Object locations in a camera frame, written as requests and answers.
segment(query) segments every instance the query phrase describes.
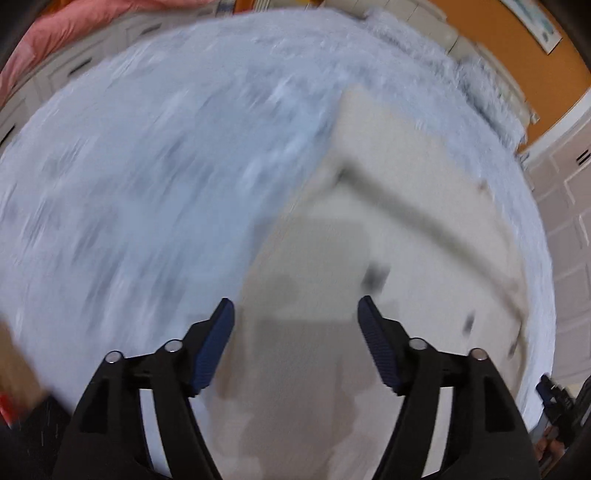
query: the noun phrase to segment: beige cloth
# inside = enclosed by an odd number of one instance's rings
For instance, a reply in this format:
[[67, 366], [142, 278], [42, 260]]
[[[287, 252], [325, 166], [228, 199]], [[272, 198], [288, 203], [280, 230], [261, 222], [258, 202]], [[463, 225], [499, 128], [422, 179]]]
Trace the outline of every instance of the beige cloth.
[[[209, 403], [227, 479], [371, 478], [402, 399], [385, 387], [356, 322], [370, 264], [385, 317], [442, 351], [486, 349], [519, 388], [527, 318], [522, 262], [489, 193], [436, 138], [359, 88], [341, 100], [332, 146], [248, 275]], [[471, 332], [466, 321], [474, 318]], [[450, 394], [440, 411], [450, 411]], [[449, 419], [438, 417], [426, 473]]]

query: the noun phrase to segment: silver bolt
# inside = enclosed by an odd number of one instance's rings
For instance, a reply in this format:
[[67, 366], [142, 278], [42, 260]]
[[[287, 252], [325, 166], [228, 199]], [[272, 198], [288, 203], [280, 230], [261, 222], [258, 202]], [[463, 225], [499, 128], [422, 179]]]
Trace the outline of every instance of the silver bolt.
[[425, 350], [428, 347], [427, 342], [422, 338], [411, 338], [408, 344], [413, 350]]
[[170, 340], [164, 345], [164, 349], [170, 353], [178, 352], [181, 348], [183, 348], [183, 343], [180, 340]]
[[117, 350], [113, 350], [105, 355], [105, 362], [108, 364], [115, 364], [123, 358], [123, 354]]
[[476, 360], [486, 360], [488, 358], [488, 353], [484, 351], [482, 348], [473, 348], [470, 350], [470, 355], [472, 355]]

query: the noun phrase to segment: pink cloth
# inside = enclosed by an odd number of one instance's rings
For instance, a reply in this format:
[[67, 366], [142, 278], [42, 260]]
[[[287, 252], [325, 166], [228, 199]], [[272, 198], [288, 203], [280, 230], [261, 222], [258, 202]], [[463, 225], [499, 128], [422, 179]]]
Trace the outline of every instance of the pink cloth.
[[108, 25], [126, 12], [197, 8], [212, 0], [76, 0], [33, 22], [0, 72], [0, 105], [22, 75], [68, 43]]

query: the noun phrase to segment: blue gripper pad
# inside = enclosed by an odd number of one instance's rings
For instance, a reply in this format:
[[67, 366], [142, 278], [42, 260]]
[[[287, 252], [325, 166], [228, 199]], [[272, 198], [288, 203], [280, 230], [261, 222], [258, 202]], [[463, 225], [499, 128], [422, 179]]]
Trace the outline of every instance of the blue gripper pad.
[[395, 343], [387, 333], [389, 327], [394, 326], [389, 323], [398, 322], [384, 319], [369, 296], [359, 301], [357, 320], [382, 382], [398, 392], [402, 381], [397, 368]]
[[209, 386], [212, 382], [213, 374], [228, 344], [230, 334], [234, 328], [233, 303], [228, 299], [223, 299], [212, 317], [206, 322], [212, 322], [213, 324], [194, 357], [191, 386], [196, 393]]

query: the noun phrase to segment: drawer handle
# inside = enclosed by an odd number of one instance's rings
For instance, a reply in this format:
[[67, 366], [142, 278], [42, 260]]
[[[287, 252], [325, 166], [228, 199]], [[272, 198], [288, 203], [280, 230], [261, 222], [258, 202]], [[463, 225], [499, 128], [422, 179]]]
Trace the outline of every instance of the drawer handle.
[[145, 28], [144, 30], [142, 30], [142, 33], [140, 33], [140, 35], [146, 35], [146, 33], [155, 32], [160, 27], [162, 27], [162, 23], [159, 23], [157, 25], [152, 25], [151, 27], [148, 27], [148, 28]]
[[0, 141], [0, 147], [2, 147], [2, 146], [4, 145], [4, 142], [5, 142], [6, 140], [8, 140], [8, 137], [10, 137], [10, 134], [11, 134], [12, 132], [14, 132], [16, 128], [17, 128], [17, 125], [16, 125], [16, 124], [14, 124], [14, 125], [12, 126], [12, 128], [11, 128], [11, 129], [8, 131], [8, 133], [7, 133], [6, 135], [4, 135], [4, 138], [2, 139], [2, 141]]
[[78, 72], [78, 70], [81, 70], [84, 67], [86, 67], [91, 61], [92, 61], [92, 57], [90, 57], [89, 59], [86, 59], [85, 61], [83, 61], [82, 63], [80, 63], [80, 65], [78, 65], [77, 67], [71, 69], [70, 73], [68, 73], [68, 77], [71, 77], [76, 72]]

